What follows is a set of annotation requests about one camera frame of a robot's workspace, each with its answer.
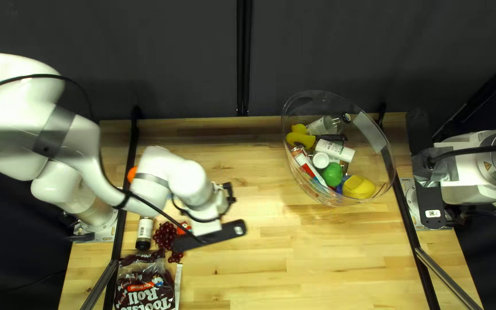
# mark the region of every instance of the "toothpaste tube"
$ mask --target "toothpaste tube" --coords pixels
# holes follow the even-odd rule
[[[327,186],[325,180],[311,164],[311,161],[309,160],[309,157],[307,156],[307,153],[305,152],[305,148],[303,146],[295,147],[291,150],[291,152],[292,156],[294,156],[294,159],[296,160],[298,165],[300,165],[303,171],[305,171],[307,174],[309,174],[310,177],[321,183],[323,186]]]

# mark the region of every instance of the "clear plastic bowl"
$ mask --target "clear plastic bowl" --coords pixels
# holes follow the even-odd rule
[[[321,185],[300,168],[291,153],[294,146],[286,142],[286,134],[292,131],[292,125],[307,125],[326,115],[341,119],[345,112],[349,113],[351,122],[340,122],[336,133],[345,134],[348,140],[344,145],[355,150],[348,175],[360,175],[375,184],[375,193],[367,199],[344,196]],[[294,179],[316,201],[329,206],[369,201],[385,194],[393,184],[396,170],[391,145],[375,121],[353,102],[323,90],[305,90],[288,99],[281,123],[286,157]],[[315,146],[307,152],[314,153]]]

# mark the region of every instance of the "yellow toy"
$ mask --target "yellow toy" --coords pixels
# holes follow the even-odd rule
[[[291,128],[292,128],[292,132],[299,132],[302,135],[305,135],[307,133],[307,128],[302,123],[297,123],[296,125],[292,125]]]
[[[286,142],[294,146],[296,145],[296,142],[299,142],[306,148],[310,148],[313,144],[315,144],[315,136],[308,136],[299,132],[291,132],[286,135]]]
[[[372,197],[375,190],[376,186],[371,180],[354,174],[344,182],[342,195],[356,199],[368,199]]]

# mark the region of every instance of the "candy bag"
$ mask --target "candy bag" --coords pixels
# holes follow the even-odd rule
[[[163,250],[120,258],[116,310],[175,309],[174,283],[164,259]]]

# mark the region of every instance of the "wooden tabletop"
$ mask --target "wooden tabletop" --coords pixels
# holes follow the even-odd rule
[[[242,218],[248,229],[241,238],[185,253],[180,309],[428,307],[393,190],[342,208],[315,202],[287,166],[280,117],[142,120],[138,125],[137,162],[149,145],[199,162],[210,180],[233,184],[238,202],[223,221]],[[399,176],[411,177],[404,113],[386,114],[383,125]],[[104,167],[116,186],[122,185],[128,140],[129,121],[101,123]],[[165,210],[183,219],[175,208]],[[122,256],[136,252],[137,224],[138,215],[128,213]],[[418,236],[422,248],[480,303],[455,232]],[[112,246],[72,246],[61,310],[79,309],[109,262]],[[174,273],[175,264],[169,269]],[[441,308],[460,309],[443,284],[433,281]]]

